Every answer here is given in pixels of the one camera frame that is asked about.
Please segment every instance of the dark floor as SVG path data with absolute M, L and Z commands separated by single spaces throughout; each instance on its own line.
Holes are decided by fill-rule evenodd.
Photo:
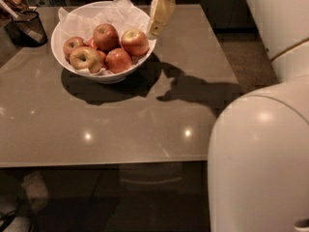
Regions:
M 206 171 L 205 162 L 41 169 L 49 199 L 33 221 L 42 232 L 210 231 Z
M 258 34 L 216 34 L 216 37 L 244 93 L 277 83 Z

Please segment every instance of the table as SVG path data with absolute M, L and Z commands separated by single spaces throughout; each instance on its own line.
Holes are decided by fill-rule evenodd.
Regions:
M 58 9 L 38 8 L 49 39 Z M 50 41 L 9 44 L 0 49 L 0 167 L 207 160 L 216 117 L 241 94 L 200 5 L 177 6 L 149 61 L 117 84 L 64 70 Z

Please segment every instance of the tabletop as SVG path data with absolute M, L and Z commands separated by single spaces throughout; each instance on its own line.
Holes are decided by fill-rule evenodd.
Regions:
M 58 10 L 38 8 L 49 39 Z M 241 94 L 200 5 L 178 5 L 150 58 L 115 84 L 68 72 L 50 41 L 1 48 L 0 167 L 207 160 L 217 116 Z

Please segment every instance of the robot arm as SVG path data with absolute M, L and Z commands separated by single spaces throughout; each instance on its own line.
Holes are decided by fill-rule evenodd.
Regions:
M 153 0 L 150 22 L 147 28 L 149 39 L 156 39 L 164 29 L 176 8 L 175 0 Z

